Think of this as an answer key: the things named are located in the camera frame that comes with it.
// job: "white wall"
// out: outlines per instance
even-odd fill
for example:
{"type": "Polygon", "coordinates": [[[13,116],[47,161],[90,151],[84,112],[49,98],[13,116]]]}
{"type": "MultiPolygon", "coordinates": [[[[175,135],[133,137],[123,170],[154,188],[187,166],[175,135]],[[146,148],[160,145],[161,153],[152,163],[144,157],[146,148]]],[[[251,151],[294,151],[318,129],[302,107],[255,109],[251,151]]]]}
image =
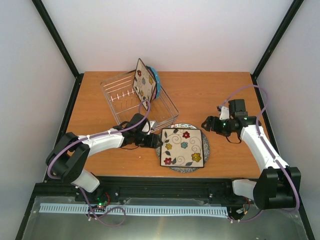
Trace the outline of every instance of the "white wall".
{"type": "Polygon", "coordinates": [[[301,197],[320,239],[320,1],[304,1],[258,78],[282,157],[302,175],[301,197]]]}
{"type": "Polygon", "coordinates": [[[0,238],[12,240],[43,180],[74,78],[31,0],[2,0],[0,22],[0,238]]]}
{"type": "Polygon", "coordinates": [[[292,0],[43,2],[81,72],[253,72],[292,0]]]}

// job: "wooden tabletop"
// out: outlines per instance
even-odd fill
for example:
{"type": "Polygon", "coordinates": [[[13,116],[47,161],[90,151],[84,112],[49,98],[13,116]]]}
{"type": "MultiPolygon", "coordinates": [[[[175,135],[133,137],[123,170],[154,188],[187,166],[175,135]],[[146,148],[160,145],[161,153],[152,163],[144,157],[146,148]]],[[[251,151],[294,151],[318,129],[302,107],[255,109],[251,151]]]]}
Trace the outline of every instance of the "wooden tabletop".
{"type": "MultiPolygon", "coordinates": [[[[123,72],[86,72],[74,105],[67,132],[88,135],[116,126],[100,83],[123,72]]],[[[217,105],[238,88],[252,84],[249,72],[159,72],[161,85],[179,110],[176,123],[188,123],[201,129],[208,116],[218,116],[217,105]]],[[[250,116],[260,107],[253,88],[240,91],[250,116]]],[[[97,176],[140,176],[180,178],[257,178],[258,165],[247,145],[231,144],[215,132],[203,131],[210,144],[210,156],[204,168],[191,173],[175,172],[160,166],[155,149],[121,148],[99,152],[88,158],[85,169],[97,176]]]]}

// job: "gray patterned round plate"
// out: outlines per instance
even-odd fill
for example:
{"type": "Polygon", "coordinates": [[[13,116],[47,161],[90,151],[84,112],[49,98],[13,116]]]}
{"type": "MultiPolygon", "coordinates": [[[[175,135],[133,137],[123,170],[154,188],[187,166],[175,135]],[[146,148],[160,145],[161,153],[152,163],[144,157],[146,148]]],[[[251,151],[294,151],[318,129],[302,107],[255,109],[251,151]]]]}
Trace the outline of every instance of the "gray patterned round plate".
{"type": "MultiPolygon", "coordinates": [[[[167,128],[170,129],[198,129],[197,127],[187,124],[187,123],[177,123],[174,125],[171,125],[167,128]]],[[[209,146],[209,141],[206,137],[206,135],[201,131],[201,136],[202,136],[202,144],[203,144],[203,163],[205,164],[208,161],[209,154],[210,154],[210,146],[209,146]]],[[[156,150],[156,154],[160,160],[160,153],[161,153],[161,147],[158,147],[156,150]]],[[[178,167],[178,166],[171,166],[170,169],[173,171],[179,172],[179,173],[191,173],[199,169],[199,167],[178,167]]]]}

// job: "flower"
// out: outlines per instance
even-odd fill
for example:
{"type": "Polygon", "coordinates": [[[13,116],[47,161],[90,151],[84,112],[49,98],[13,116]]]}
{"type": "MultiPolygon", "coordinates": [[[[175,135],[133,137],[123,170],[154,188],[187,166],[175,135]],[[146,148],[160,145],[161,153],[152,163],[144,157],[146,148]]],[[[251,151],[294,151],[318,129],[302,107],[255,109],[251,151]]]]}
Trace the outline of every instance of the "flower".
{"type": "Polygon", "coordinates": [[[149,76],[149,83],[150,83],[150,84],[153,84],[153,83],[154,83],[154,80],[152,79],[151,76],[149,76]]]}
{"type": "Polygon", "coordinates": [[[198,163],[201,160],[200,155],[201,155],[200,153],[191,154],[192,160],[198,163]]]}
{"type": "Polygon", "coordinates": [[[185,139],[190,138],[190,133],[188,133],[187,131],[185,131],[182,135],[182,137],[184,137],[185,139]]]}
{"type": "Polygon", "coordinates": [[[170,164],[172,163],[171,157],[170,157],[170,158],[166,158],[166,159],[164,160],[164,163],[165,163],[165,165],[170,165],[170,164]]]}
{"type": "Polygon", "coordinates": [[[183,149],[186,149],[187,147],[188,147],[188,143],[187,142],[182,142],[181,143],[181,147],[183,148],[183,149]]]}
{"type": "Polygon", "coordinates": [[[170,150],[170,149],[172,149],[172,145],[171,145],[170,143],[167,143],[167,144],[165,145],[165,148],[168,149],[168,150],[170,150]]]}

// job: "white slotted strip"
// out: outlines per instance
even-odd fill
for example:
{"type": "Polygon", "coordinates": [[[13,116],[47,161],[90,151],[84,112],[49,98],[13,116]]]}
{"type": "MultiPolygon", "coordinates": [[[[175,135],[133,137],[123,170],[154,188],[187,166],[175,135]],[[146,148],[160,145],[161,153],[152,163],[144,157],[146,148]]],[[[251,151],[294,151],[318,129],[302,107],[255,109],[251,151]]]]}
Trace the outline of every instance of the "white slotted strip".
{"type": "MultiPolygon", "coordinates": [[[[131,205],[109,205],[105,211],[113,207],[122,207],[128,216],[198,216],[226,218],[228,215],[226,207],[218,206],[131,206],[131,205]]],[[[105,213],[102,209],[95,210],[97,215],[105,213]]],[[[86,204],[62,204],[62,203],[41,203],[40,213],[60,214],[84,214],[88,213],[86,204]]],[[[114,209],[110,215],[123,215],[120,209],[114,209]]]]}

